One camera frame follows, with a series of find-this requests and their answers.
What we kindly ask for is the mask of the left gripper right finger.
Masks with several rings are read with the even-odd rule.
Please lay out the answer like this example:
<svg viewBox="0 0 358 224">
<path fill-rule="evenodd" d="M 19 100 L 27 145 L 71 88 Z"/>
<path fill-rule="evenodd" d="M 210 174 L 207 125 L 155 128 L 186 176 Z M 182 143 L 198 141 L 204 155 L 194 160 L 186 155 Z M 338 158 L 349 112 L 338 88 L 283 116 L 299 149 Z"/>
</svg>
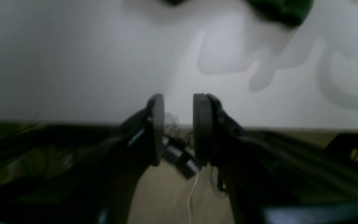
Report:
<svg viewBox="0 0 358 224">
<path fill-rule="evenodd" d="M 211 94 L 193 95 L 196 160 L 216 167 L 237 224 L 358 224 L 358 133 L 324 149 L 243 129 Z"/>
</svg>

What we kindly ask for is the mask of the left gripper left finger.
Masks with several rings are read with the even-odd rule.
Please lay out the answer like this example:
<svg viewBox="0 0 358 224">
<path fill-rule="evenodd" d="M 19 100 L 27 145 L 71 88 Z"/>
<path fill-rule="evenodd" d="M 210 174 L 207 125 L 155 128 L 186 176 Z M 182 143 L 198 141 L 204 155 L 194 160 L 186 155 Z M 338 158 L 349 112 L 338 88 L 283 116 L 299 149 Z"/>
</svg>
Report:
<svg viewBox="0 0 358 224">
<path fill-rule="evenodd" d="M 0 122 L 0 223 L 125 224 L 164 115 L 159 93 L 118 127 Z"/>
</svg>

